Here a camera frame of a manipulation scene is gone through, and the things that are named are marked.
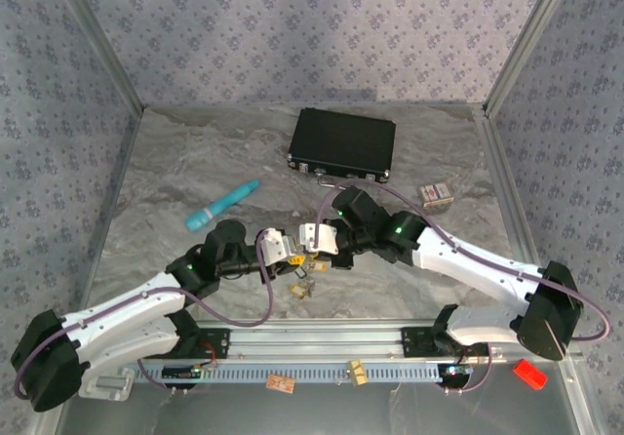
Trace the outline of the teal plastic tube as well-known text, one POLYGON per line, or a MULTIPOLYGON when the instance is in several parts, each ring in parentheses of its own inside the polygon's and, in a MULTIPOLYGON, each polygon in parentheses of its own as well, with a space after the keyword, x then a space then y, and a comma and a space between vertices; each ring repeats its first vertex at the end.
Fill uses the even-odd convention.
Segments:
POLYGON ((196 211, 185 220, 187 230, 190 232, 196 232, 205 227, 216 216, 238 204, 241 200, 253 193, 258 187, 259 180, 253 179, 213 201, 210 205, 196 211))

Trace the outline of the playing card box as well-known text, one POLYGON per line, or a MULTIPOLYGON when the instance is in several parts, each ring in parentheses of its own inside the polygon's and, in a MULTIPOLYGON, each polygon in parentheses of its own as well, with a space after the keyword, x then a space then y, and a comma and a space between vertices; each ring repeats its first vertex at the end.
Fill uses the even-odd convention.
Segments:
POLYGON ((454 195, 445 182, 424 184, 418 191, 424 208, 446 205, 454 200, 454 195))

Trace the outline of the black hard case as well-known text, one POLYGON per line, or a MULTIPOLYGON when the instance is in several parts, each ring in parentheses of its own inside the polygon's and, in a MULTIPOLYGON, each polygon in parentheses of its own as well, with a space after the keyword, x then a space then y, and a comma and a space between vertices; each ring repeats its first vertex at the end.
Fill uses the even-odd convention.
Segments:
POLYGON ((306 107, 287 162, 305 174, 384 183, 391 175, 396 128, 390 120, 306 107))

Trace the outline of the orange paper tag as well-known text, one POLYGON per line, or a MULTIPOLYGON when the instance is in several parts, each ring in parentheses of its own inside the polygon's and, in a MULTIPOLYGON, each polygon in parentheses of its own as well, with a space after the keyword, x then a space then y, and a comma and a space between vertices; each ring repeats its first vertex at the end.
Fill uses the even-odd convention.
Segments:
POLYGON ((269 374, 265 387, 272 391, 293 394, 295 385, 296 380, 292 377, 269 374))

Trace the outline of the red plastic block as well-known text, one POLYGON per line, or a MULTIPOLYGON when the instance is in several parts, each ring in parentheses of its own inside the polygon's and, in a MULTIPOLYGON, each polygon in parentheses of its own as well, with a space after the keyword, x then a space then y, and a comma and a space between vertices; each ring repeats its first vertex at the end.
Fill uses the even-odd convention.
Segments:
POLYGON ((531 389, 542 390, 549 377, 526 359, 519 360, 513 367, 513 373, 531 389))

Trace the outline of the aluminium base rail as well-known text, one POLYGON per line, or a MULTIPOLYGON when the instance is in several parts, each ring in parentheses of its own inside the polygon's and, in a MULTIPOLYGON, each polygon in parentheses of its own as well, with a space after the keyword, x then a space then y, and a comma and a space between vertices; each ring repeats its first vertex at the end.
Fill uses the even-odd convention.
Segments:
POLYGON ((240 362, 400 360, 403 329, 432 325, 421 319, 275 319, 253 328, 199 323, 201 328, 228 329, 228 358, 240 362))

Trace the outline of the aluminium side rail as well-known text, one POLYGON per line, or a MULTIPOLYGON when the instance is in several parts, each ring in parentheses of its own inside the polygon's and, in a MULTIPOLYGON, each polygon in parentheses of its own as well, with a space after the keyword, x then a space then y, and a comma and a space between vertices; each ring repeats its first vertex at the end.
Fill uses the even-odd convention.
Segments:
POLYGON ((512 253, 523 262, 539 264, 540 259, 497 128, 479 104, 473 104, 471 110, 512 253))
POLYGON ((142 114, 142 110, 128 110, 114 118, 107 112, 104 126, 111 129, 111 139, 96 138, 102 152, 88 147, 89 167, 79 173, 76 184, 87 187, 89 197, 83 208, 74 211, 83 240, 64 256, 67 280, 59 283, 59 312, 76 311, 88 301, 142 114))

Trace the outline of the silver metal bracket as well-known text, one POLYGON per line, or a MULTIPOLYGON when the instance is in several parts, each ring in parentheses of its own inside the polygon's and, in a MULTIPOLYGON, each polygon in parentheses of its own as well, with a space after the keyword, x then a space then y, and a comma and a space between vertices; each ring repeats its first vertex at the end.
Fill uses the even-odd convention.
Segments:
POLYGON ((135 376, 133 369, 119 368, 92 378, 81 386, 78 395, 84 399, 125 402, 131 394, 135 376))

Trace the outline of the aluminium frame post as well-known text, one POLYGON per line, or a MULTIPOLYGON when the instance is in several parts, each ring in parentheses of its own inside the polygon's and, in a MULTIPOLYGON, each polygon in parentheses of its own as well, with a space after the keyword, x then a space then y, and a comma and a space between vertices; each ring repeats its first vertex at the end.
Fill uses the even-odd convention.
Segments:
POLYGON ((500 110, 561 1, 536 0, 510 55, 484 101, 483 110, 487 118, 491 119, 500 110))
POLYGON ((144 109, 142 102, 129 74, 118 59, 111 42, 101 27, 89 0, 65 0, 65 2, 89 40, 102 67, 111 78, 121 99, 135 117, 140 118, 144 109))

